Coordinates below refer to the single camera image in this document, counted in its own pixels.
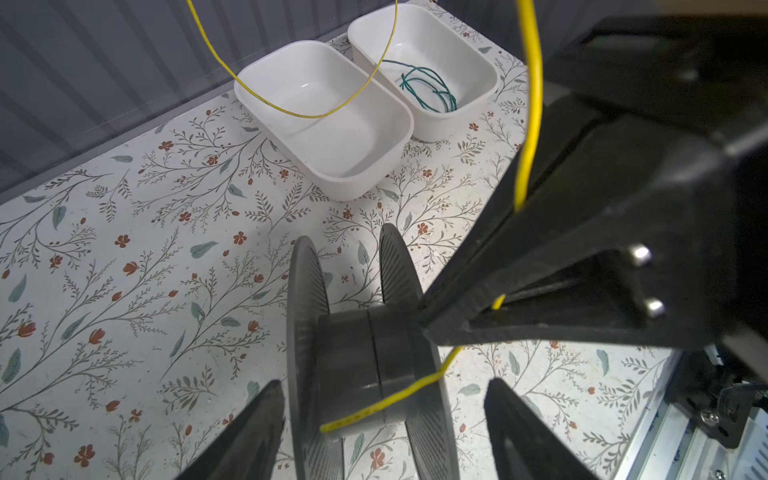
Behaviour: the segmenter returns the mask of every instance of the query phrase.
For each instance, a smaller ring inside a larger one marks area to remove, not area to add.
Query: table surface
[[[525,137],[528,84],[520,60],[416,3],[493,61],[503,88],[461,134],[411,140],[358,200],[328,200],[230,91],[0,207],[0,478],[173,478],[260,386],[285,380],[286,279],[302,235],[332,311],[381,300],[385,222],[424,288],[434,280]],[[345,35],[331,45],[351,57]],[[495,478],[482,401],[498,376],[610,478],[668,355],[470,346],[446,378],[461,477]],[[346,446],[345,478],[416,477],[402,425]],[[292,451],[286,424],[274,478],[295,477]]]

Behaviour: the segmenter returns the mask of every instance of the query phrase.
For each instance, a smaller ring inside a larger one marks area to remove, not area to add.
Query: rectangular container
[[[273,104],[299,114],[324,114],[351,97],[368,74],[320,41],[296,41],[238,75]],[[264,104],[235,83],[237,99],[262,132],[333,200],[373,188],[401,161],[413,116],[395,95],[371,81],[328,117],[298,118]]]
[[[392,5],[360,17],[349,26],[347,35],[353,48],[353,60],[368,74],[384,52],[394,17],[395,7]],[[488,99],[502,82],[496,68],[477,48],[417,5],[399,6],[397,28],[386,59],[431,68],[456,99],[457,109],[453,112],[426,110],[413,95],[399,87],[400,75],[407,74],[410,68],[382,63],[375,79],[408,105],[414,118],[413,135],[422,141],[439,141],[466,130],[469,123],[479,118]],[[417,93],[435,109],[439,110],[437,105],[442,106],[427,88]]]

